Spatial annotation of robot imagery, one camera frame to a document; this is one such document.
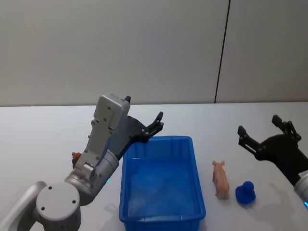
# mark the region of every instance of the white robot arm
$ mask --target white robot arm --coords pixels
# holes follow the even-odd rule
[[[128,116],[129,108],[129,96],[101,96],[87,147],[69,176],[55,185],[42,181],[32,185],[0,221],[0,230],[29,231],[39,222],[45,231],[77,231],[81,224],[80,206],[94,200],[126,150],[134,142],[147,142],[163,129],[162,112],[146,127]]]

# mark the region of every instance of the cylindrical joint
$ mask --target cylindrical joint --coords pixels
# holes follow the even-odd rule
[[[294,190],[304,202],[308,202],[308,173],[295,184]]]
[[[79,193],[71,184],[45,187],[38,195],[36,209],[45,231],[77,231],[80,227]]]
[[[119,161],[116,156],[108,150],[103,160],[96,167],[95,176],[91,180],[80,178],[74,173],[74,169],[65,179],[65,182],[74,185],[78,189],[80,205],[88,205],[94,200],[118,166]]]

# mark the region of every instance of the blue rubber duck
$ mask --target blue rubber duck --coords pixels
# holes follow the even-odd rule
[[[237,202],[242,205],[247,205],[256,199],[255,186],[250,181],[245,181],[242,186],[235,189]]]

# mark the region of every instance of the black vertical line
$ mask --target black vertical line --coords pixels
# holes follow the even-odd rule
[[[215,93],[215,100],[214,100],[214,103],[216,103],[217,92],[218,92],[218,84],[219,84],[219,77],[220,77],[220,71],[221,71],[221,63],[222,63],[223,49],[225,48],[225,40],[226,40],[226,33],[227,33],[227,26],[228,26],[228,19],[229,19],[230,3],[231,3],[231,0],[229,0],[229,4],[228,4],[228,11],[227,11],[227,18],[226,18],[226,26],[225,26],[225,34],[223,35],[223,42],[222,42],[222,49],[221,49],[220,64],[219,64],[219,71],[218,71],[218,78],[217,78],[217,85],[216,85],[216,93]]]

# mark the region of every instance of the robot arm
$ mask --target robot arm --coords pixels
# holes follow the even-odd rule
[[[29,231],[37,221],[45,231],[77,231],[80,206],[91,203],[134,142],[147,142],[163,129],[160,112],[144,126],[128,116],[130,97],[113,94],[98,100],[86,149],[65,182],[47,185],[40,181],[19,198],[0,221],[1,231]]]
[[[291,121],[282,122],[277,115],[274,115],[272,123],[283,134],[269,137],[262,143],[252,139],[246,130],[239,126],[239,145],[251,152],[257,160],[274,163],[294,186],[298,196],[307,202],[308,158],[298,149],[297,143],[301,140],[301,136],[297,134]]]

